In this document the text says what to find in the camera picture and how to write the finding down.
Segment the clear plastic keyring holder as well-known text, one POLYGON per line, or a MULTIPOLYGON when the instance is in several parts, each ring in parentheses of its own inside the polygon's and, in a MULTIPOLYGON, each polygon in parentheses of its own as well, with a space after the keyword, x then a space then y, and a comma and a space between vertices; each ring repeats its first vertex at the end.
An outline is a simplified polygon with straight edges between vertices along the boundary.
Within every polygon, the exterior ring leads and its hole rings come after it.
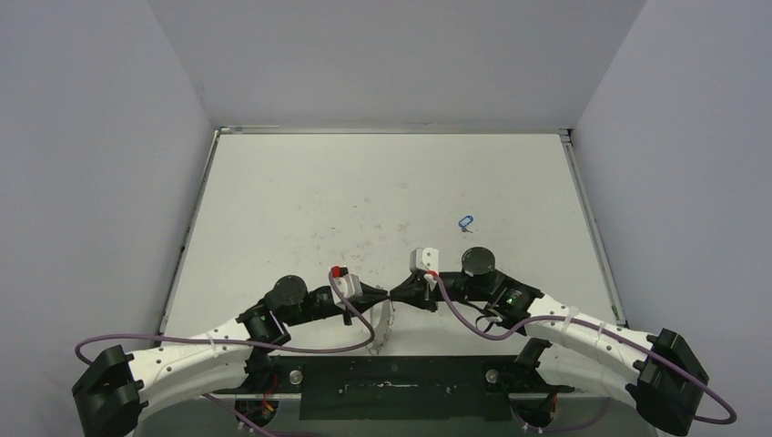
POLYGON ((381 354, 388 344, 394 322, 394 306, 390 300, 390 293, 386 292, 386 300, 376 304, 368 310, 370 323, 374 328, 374 339, 367 346, 367 351, 372 356, 381 354))

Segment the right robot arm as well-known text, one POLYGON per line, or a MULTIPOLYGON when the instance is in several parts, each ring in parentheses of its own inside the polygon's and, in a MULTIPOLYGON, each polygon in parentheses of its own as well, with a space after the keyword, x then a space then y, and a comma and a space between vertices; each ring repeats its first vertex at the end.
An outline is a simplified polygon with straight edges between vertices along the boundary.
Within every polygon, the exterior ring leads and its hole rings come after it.
POLYGON ((439 253, 418 248, 411 275, 391 300, 423 310, 440 302, 486 340, 527 339, 514 377, 528 391, 543 384, 591 392, 626 403, 649 424, 685 436, 707 386, 705 369, 679 334, 629 330, 582 313, 498 270, 483 247, 462 254, 458 272, 439 272, 439 253))

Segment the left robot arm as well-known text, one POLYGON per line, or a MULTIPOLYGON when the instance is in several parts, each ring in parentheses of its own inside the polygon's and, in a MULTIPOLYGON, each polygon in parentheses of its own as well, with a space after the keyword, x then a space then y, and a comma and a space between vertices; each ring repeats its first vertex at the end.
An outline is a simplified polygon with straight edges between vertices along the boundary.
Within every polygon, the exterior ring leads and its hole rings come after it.
POLYGON ((269 355, 287 350, 290 326, 361 317, 388 298, 386 290, 361 283, 344 268, 333 268, 329 285, 315 290, 288 275, 257 304, 212 330, 147 350, 105 349, 72 389, 83 432, 126 436, 150 415, 205 393, 262 391, 277 379, 269 355))

